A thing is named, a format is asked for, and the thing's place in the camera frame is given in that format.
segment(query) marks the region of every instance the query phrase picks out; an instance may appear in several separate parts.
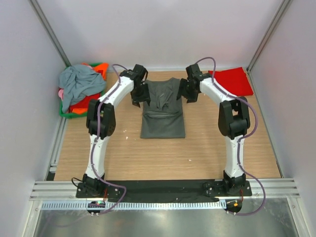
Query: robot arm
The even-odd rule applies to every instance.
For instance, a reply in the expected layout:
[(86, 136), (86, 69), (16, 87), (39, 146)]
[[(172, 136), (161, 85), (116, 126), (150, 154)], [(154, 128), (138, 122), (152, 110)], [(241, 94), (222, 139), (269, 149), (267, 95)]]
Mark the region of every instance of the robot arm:
[[(105, 105), (111, 104), (115, 110), (116, 107), (118, 106), (118, 104), (121, 102), (121, 100), (128, 93), (130, 93), (133, 89), (134, 89), (134, 82), (130, 78), (120, 77), (120, 83), (117, 81), (115, 83), (115, 85), (105, 95), (101, 96), (98, 99), (98, 101), (104, 101), (105, 98), (107, 97), (108, 99), (105, 101), (106, 102)], [(96, 104), (99, 104), (99, 103), (95, 103), (93, 105), (94, 108), (97, 108)], [(90, 133), (90, 154), (89, 154), (89, 157), (91, 156), (92, 145), (95, 141), (95, 138), (97, 137), (97, 135), (94, 133), (95, 132), (93, 132), (93, 131), (91, 131), (91, 133)], [(94, 168), (95, 168), (97, 174), (100, 177), (104, 178), (105, 151), (106, 151), (109, 139), (111, 137), (111, 134), (109, 134), (109, 136), (102, 138), (103, 136), (104, 135), (102, 134), (102, 136), (100, 136), (97, 139), (95, 149), (93, 152), (93, 162), (94, 162)], [(90, 178), (93, 178), (93, 179), (96, 178), (94, 172), (92, 171), (90, 159), (89, 159), (89, 164), (88, 164), (88, 167), (87, 167), (87, 170), (85, 171), (85, 173)]]
[[(214, 84), (219, 86), (222, 89), (222, 91), (224, 91), (226, 94), (224, 94), (223, 92), (218, 90)], [(214, 79), (214, 83), (213, 83), (212, 78), (207, 78), (207, 79), (204, 79), (203, 81), (201, 81), (200, 91), (201, 91), (201, 93), (204, 93), (209, 98), (211, 98), (211, 100), (213, 100), (217, 104), (218, 107), (220, 107), (221, 103), (224, 101), (234, 101), (232, 98), (227, 96), (227, 94), (230, 94), (230, 95), (232, 95), (232, 94), (229, 93), (220, 84), (218, 84), (215, 79)], [(237, 142), (238, 142), (239, 138), (242, 136), (243, 135), (239, 135), (239, 136), (236, 136), (235, 138), (232, 139), (231, 137), (225, 135), (226, 167), (225, 167), (224, 172), (230, 178), (240, 177), (243, 175), (243, 171), (241, 170), (240, 166), (238, 165), (238, 160), (237, 160)], [(240, 152), (239, 152), (239, 158), (240, 158), (239, 160), (240, 160), (241, 165), (243, 163), (243, 144), (244, 144), (244, 140), (242, 139), (240, 141)]]
[[(198, 94), (204, 93), (219, 107), (218, 127), (226, 141), (226, 167), (224, 170), (224, 185), (226, 191), (245, 186), (246, 177), (238, 164), (237, 148), (239, 139), (246, 135), (250, 127), (248, 106), (240, 102), (235, 95), (232, 95), (215, 79), (211, 78), (209, 73), (203, 74), (197, 64), (186, 68), (188, 78), (181, 79), (178, 96), (184, 96), (187, 103), (196, 102)], [(239, 161), (243, 163), (243, 142), (240, 141)]]
[[(120, 74), (120, 80), (98, 100), (90, 100), (86, 126), (90, 133), (90, 154), (92, 147), (93, 165), (99, 177), (105, 177), (104, 159), (107, 144), (116, 127), (115, 108), (128, 94), (131, 94), (132, 104), (140, 107), (140, 102), (150, 103), (148, 85), (144, 84), (144, 76), (147, 76), (147, 70), (141, 65), (135, 65), (133, 70), (123, 71)], [(100, 126), (98, 134), (98, 107), (100, 106)], [(76, 197), (98, 197), (102, 195), (105, 184), (98, 180), (92, 170), (91, 159), (89, 158), (88, 167), (82, 178), (82, 183), (78, 184)]]

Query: black mounting plate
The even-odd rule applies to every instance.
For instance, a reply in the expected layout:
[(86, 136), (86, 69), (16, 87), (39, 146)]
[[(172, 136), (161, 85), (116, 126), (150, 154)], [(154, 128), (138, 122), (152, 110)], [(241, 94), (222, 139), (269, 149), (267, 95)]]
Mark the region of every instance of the black mounting plate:
[(215, 197), (239, 197), (242, 190), (242, 195), (244, 197), (252, 196), (252, 191), (250, 187), (249, 181), (245, 181), (245, 185), (237, 188), (230, 188), (227, 189), (227, 186), (225, 186), (225, 182), (222, 180), (216, 181), (209, 180), (206, 183), (203, 184), (204, 190), (206, 195), (208, 195), (211, 198)]
[[(127, 193), (122, 202), (143, 203), (193, 203), (193, 202), (217, 202), (216, 197), (240, 197), (240, 189), (233, 192), (225, 192), (220, 186), (223, 181), (215, 180), (128, 180), (109, 181), (127, 188)], [(216, 186), (216, 195), (208, 195), (205, 183)], [(107, 187), (109, 201), (117, 201), (123, 194), (123, 189)], [(243, 196), (251, 196), (251, 188), (248, 181), (242, 188)]]
[(107, 185), (97, 178), (92, 179), (86, 174), (83, 176), (83, 182), (78, 183), (77, 198), (103, 198)]

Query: green basket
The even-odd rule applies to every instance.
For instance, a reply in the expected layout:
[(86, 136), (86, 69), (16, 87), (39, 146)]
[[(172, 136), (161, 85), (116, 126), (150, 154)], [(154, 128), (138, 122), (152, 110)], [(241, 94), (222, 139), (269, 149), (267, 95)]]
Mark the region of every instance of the green basket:
[[(96, 67), (96, 66), (98, 66), (100, 64), (101, 63), (92, 63), (92, 64), (89, 64), (89, 65), (92, 66), (92, 67)], [(62, 102), (62, 100), (60, 100), (59, 115), (61, 117), (65, 117), (67, 119), (81, 118), (81, 117), (86, 117), (87, 116), (87, 112), (85, 112), (85, 113), (83, 113), (81, 115), (78, 115), (78, 114), (75, 114), (75, 113), (64, 114), (63, 111), (62, 111), (62, 108), (63, 108), (63, 102)]]

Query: gray cloth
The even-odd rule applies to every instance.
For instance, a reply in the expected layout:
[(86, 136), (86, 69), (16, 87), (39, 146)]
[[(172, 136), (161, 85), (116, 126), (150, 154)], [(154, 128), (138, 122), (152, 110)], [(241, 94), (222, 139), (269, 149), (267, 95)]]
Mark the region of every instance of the gray cloth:
[(180, 80), (149, 81), (150, 106), (143, 103), (141, 138), (185, 138), (182, 101), (177, 100)]
[(69, 106), (105, 89), (105, 81), (100, 73), (85, 65), (68, 67), (59, 75), (59, 87), (64, 89), (63, 113)]

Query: metal rail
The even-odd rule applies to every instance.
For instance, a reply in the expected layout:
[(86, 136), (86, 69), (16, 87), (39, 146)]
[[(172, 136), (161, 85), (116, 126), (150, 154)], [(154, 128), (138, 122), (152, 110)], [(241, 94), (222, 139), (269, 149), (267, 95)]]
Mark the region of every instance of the metal rail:
[[(260, 185), (249, 179), (253, 196), (244, 198), (262, 198), (263, 193)], [(260, 179), (265, 187), (267, 198), (299, 197), (295, 182), (291, 178)], [(80, 200), (76, 198), (77, 188), (68, 181), (40, 181), (35, 182), (30, 200)], [(232, 199), (234, 197), (220, 197), (220, 199)]]
[(265, 35), (263, 36), (257, 51), (255, 52), (254, 56), (252, 57), (249, 66), (247, 67), (247, 71), (251, 72), (252, 68), (254, 67), (254, 65), (256, 64), (258, 58), (260, 57), (262, 51), (264, 50), (264, 48), (266, 47), (267, 43), (269, 42), (271, 36), (273, 35), (273, 33), (275, 32), (277, 26), (279, 25), (281, 19), (283, 18), (284, 14), (286, 13), (286, 11), (288, 10), (289, 6), (291, 5), (291, 3), (293, 2), (293, 0), (283, 0), (283, 2), (281, 3), (280, 7), (278, 8), (270, 26), (268, 27)]
[(58, 54), (60, 55), (60, 57), (62, 58), (62, 60), (64, 61), (66, 67), (71, 66), (71, 63), (63, 49), (63, 47), (61, 46), (57, 36), (55, 35), (52, 27), (50, 26), (50, 23), (48, 22), (43, 10), (41, 9), (39, 3), (37, 0), (29, 0), (32, 8), (34, 9), (35, 14), (38, 16), (39, 21), (42, 23), (42, 25), (44, 26), (48, 36), (50, 37), (53, 45), (55, 46)]

